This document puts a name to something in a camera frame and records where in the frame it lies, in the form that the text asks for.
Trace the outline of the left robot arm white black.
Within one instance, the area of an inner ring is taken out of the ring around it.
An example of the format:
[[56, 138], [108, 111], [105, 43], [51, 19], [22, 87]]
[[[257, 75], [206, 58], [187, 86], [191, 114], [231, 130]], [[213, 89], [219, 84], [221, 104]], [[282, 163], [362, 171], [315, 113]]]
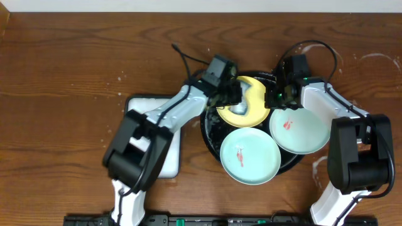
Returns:
[[141, 223], [146, 191], [158, 179], [177, 131], [207, 106], [238, 104], [241, 97], [242, 88], [235, 78], [218, 86], [190, 80], [156, 109], [143, 114], [126, 112], [102, 160], [115, 191], [113, 223]]

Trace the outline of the green yellow sponge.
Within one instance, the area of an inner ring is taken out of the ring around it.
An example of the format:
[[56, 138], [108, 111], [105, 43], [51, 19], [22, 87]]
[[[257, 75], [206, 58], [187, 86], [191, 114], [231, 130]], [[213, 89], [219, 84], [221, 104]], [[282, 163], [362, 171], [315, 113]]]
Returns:
[[242, 89], [242, 96], [241, 101], [237, 105], [231, 105], [229, 110], [237, 115], [245, 115], [247, 113], [247, 100], [246, 100], [246, 91], [251, 87], [248, 83], [244, 81], [240, 81], [241, 89]]

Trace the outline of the yellow plate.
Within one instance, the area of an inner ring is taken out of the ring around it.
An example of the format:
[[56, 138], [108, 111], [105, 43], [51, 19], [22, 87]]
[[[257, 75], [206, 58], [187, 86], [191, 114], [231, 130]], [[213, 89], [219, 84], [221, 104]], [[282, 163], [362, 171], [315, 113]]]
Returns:
[[259, 80], [239, 76], [238, 81], [244, 81], [251, 87], [246, 91], [247, 113], [237, 115], [229, 110], [230, 105], [217, 108], [218, 115], [228, 124], [234, 127], [254, 127], [262, 123], [268, 117], [270, 109], [264, 106], [264, 95], [266, 87]]

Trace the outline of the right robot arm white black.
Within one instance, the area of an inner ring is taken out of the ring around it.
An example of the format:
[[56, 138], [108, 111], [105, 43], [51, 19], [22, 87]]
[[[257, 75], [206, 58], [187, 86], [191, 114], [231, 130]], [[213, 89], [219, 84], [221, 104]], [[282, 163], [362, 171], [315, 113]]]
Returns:
[[330, 128], [327, 173], [329, 184], [310, 207], [314, 225], [343, 225], [363, 199], [390, 193], [396, 178], [391, 122], [370, 114], [339, 95], [328, 80], [298, 77], [277, 79], [266, 88], [270, 109], [306, 109]]

